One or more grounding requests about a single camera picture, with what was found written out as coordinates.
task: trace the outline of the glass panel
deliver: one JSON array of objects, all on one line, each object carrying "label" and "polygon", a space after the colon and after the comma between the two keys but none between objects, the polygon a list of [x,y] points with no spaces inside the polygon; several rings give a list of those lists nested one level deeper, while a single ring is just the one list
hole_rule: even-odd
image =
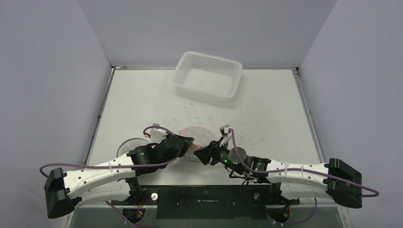
[{"label": "glass panel", "polygon": [[[291,207],[289,222],[301,221],[312,213],[313,208]],[[160,228],[206,228],[206,227],[254,227],[269,228],[281,227],[272,225],[271,220],[251,220],[249,218],[237,219],[155,219],[156,209],[147,209],[145,217],[139,222],[141,225]],[[110,208],[78,208],[74,212],[70,228],[128,228],[124,220]],[[337,208],[318,208],[315,216],[308,222],[292,226],[293,228],[342,228]]]}]

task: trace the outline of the metal frame edge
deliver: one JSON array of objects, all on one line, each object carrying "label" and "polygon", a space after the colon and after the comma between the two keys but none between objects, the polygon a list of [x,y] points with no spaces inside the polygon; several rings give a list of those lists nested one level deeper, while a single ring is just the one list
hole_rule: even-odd
[{"label": "metal frame edge", "polygon": [[91,159],[92,150],[94,148],[95,139],[96,139],[96,136],[97,136],[97,133],[98,133],[99,125],[101,123],[102,115],[103,115],[104,110],[105,110],[105,105],[106,105],[106,101],[108,99],[108,94],[109,94],[109,90],[111,88],[111,84],[112,84],[114,74],[115,74],[115,67],[112,67],[111,75],[109,76],[108,86],[106,87],[106,91],[105,91],[104,101],[102,103],[101,111],[100,111],[100,113],[98,115],[98,121],[96,122],[94,134],[92,136],[91,146],[89,148],[88,155],[87,155],[87,158],[86,158],[86,165],[89,164],[89,160]]}]

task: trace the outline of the white table surface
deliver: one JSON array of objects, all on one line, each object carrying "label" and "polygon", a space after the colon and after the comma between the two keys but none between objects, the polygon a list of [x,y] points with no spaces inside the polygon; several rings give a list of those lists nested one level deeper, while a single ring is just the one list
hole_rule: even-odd
[{"label": "white table surface", "polygon": [[[237,146],[248,155],[292,163],[320,163],[291,70],[243,70],[233,100],[214,102],[176,92],[173,70],[116,70],[111,82],[89,164],[116,157],[119,145],[143,137],[145,127],[158,123],[178,133],[202,126],[219,139],[219,128],[230,124]],[[204,166],[182,157],[165,169],[139,177],[142,185],[225,185],[223,165]]]}]

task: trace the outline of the white wall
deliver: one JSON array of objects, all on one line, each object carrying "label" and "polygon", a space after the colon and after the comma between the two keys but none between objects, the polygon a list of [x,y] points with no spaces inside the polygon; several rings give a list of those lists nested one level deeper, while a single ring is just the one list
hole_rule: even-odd
[{"label": "white wall", "polygon": [[38,169],[84,162],[110,71],[76,0],[0,1],[1,227],[57,225]]},{"label": "white wall", "polygon": [[78,0],[112,65],[175,66],[186,51],[296,67],[336,0]]},{"label": "white wall", "polygon": [[380,191],[354,227],[402,227],[403,1],[339,0],[300,68],[325,158]]}]

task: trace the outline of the black end cap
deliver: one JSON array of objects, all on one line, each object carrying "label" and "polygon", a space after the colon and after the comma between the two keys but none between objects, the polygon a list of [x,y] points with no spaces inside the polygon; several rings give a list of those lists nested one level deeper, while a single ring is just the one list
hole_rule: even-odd
[{"label": "black end cap", "polygon": [[203,163],[203,165],[210,163],[211,156],[216,149],[216,143],[216,141],[211,141],[207,147],[193,152],[193,154]]},{"label": "black end cap", "polygon": [[194,138],[192,137],[184,137],[184,136],[180,136],[180,135],[175,135],[178,138],[180,138],[183,141],[183,148],[181,149],[181,151],[179,152],[178,157],[183,157],[186,152],[188,151],[189,147],[192,145]]},{"label": "black end cap", "polygon": [[[362,184],[362,174],[340,159],[331,158],[329,164],[325,164],[325,167],[329,169],[328,174],[330,175]],[[337,204],[348,208],[363,207],[361,188],[332,178],[328,178],[324,183],[327,183],[326,193]]]},{"label": "black end cap", "polygon": [[67,196],[63,177],[63,170],[57,168],[50,172],[46,180],[45,197],[49,219],[56,219],[71,213],[74,211],[74,206],[81,201],[79,197],[71,200]]}]

